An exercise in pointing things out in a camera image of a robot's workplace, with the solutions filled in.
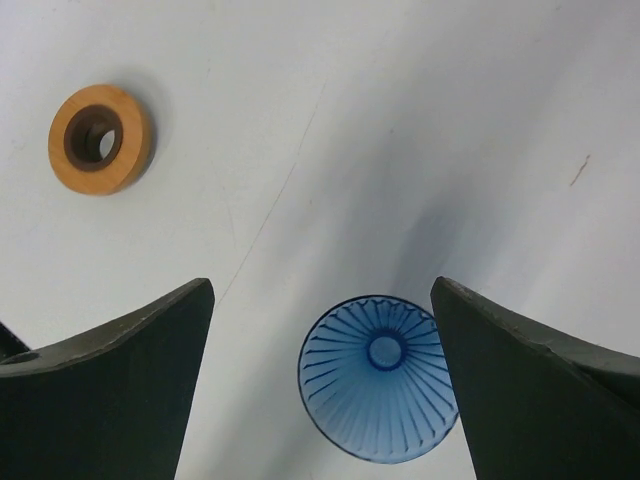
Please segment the blue glass dripper cone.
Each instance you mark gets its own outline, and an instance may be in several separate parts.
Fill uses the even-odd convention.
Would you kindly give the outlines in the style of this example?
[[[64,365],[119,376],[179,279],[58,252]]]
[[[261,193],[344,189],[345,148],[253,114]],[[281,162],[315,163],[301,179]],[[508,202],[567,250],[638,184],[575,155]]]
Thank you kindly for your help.
[[[297,378],[316,428],[373,463],[430,452],[459,416],[433,315],[389,295],[355,297],[324,313],[301,346]]]

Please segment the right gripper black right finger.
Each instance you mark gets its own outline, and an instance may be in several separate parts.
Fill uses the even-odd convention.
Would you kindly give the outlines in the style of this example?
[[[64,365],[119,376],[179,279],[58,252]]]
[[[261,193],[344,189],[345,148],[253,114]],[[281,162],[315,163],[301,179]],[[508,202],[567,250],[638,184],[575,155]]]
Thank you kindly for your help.
[[[477,478],[638,478],[638,358],[446,277],[430,297]]]

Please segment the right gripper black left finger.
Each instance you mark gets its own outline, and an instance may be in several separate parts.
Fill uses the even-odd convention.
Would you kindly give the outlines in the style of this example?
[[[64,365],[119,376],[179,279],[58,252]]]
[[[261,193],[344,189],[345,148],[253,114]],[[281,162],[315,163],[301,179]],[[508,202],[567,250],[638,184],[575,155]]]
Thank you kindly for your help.
[[[173,478],[214,302],[197,278],[39,349],[3,329],[2,477]]]

